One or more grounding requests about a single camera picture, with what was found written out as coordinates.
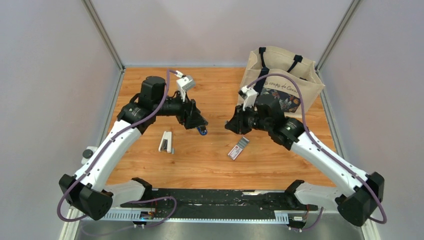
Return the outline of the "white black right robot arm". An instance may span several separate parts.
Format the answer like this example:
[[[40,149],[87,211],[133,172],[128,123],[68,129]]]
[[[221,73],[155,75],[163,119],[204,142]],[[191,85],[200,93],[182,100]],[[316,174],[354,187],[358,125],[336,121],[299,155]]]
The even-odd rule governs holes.
[[[276,102],[237,105],[233,117],[224,127],[238,135],[252,130],[266,132],[273,142],[307,160],[334,183],[334,187],[327,187],[295,180],[286,189],[285,203],[289,208],[296,210],[302,205],[315,205],[336,210],[357,227],[372,220],[376,209],[383,209],[384,177],[376,171],[367,173],[347,162],[300,120],[285,116]]]

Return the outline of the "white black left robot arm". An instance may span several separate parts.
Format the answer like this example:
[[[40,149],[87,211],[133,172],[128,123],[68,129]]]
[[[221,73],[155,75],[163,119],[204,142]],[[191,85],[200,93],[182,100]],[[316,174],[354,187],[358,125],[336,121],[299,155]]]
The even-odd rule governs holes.
[[[207,120],[201,115],[194,99],[187,96],[195,86],[190,75],[177,74],[177,90],[168,96],[169,83],[159,76],[148,76],[140,92],[124,105],[111,131],[98,148],[86,148],[82,167],[73,175],[64,174],[59,186],[66,202],[95,221],[108,211],[128,202],[148,207],[153,201],[152,186],[139,177],[126,183],[107,185],[113,169],[130,146],[138,140],[157,116],[175,116],[185,129],[208,133]]]

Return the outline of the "blue stapler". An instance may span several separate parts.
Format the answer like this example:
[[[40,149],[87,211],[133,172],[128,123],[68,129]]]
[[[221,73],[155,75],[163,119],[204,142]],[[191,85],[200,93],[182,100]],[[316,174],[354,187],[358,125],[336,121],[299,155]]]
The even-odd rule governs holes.
[[[205,125],[199,126],[196,128],[201,136],[205,136],[208,134],[208,130]]]

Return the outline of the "red white staple box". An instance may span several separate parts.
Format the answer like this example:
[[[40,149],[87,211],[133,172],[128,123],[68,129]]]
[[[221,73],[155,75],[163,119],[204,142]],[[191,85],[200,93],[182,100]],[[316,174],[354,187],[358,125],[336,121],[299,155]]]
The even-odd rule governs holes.
[[[241,139],[228,152],[227,156],[233,161],[235,161],[249,143],[250,140],[248,140],[245,136],[242,136]]]

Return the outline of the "white stapler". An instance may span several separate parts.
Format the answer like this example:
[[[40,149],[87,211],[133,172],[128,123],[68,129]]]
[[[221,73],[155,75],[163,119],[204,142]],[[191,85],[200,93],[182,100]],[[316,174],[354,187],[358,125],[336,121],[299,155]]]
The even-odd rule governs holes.
[[[158,147],[159,152],[167,152],[174,154],[173,148],[173,133],[171,131],[164,131]]]

